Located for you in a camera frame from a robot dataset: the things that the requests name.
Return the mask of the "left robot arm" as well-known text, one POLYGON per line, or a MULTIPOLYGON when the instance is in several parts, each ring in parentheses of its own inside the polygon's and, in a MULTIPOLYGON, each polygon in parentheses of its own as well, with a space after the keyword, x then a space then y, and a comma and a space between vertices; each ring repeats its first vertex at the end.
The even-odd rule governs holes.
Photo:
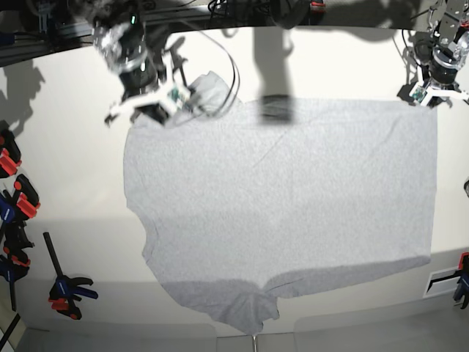
POLYGON ((456 81, 468 58, 468 1, 436 1, 427 20, 432 44, 430 77, 448 86, 456 81))

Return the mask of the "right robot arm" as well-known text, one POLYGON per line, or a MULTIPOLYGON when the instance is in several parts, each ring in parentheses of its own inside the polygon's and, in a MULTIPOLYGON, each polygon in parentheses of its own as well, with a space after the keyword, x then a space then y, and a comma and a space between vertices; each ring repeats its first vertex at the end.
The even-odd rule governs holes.
POLYGON ((167 28, 147 35, 139 1, 71 1, 70 11, 92 26, 93 46, 124 87, 122 101, 155 91, 166 80, 167 28))

